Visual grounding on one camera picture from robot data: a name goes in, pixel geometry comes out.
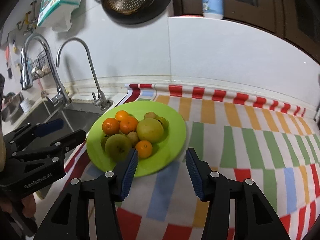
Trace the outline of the person's hand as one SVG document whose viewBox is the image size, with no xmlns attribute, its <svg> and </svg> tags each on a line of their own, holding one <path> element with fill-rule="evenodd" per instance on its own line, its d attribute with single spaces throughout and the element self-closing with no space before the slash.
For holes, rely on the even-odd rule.
<svg viewBox="0 0 320 240">
<path fill-rule="evenodd" d="M 23 198 L 21 200 L 21 202 L 23 204 L 22 211 L 23 211 L 24 216 L 27 218 L 33 217 L 36 212 L 36 203 L 35 203 L 34 195 L 31 194 L 31 195 Z M 5 198 L 1 198 L 0 205 L 1 205 L 1 209 L 4 212 L 12 213 L 13 208 L 12 208 L 12 204 L 11 204 L 10 200 L 5 199 Z"/>
</svg>

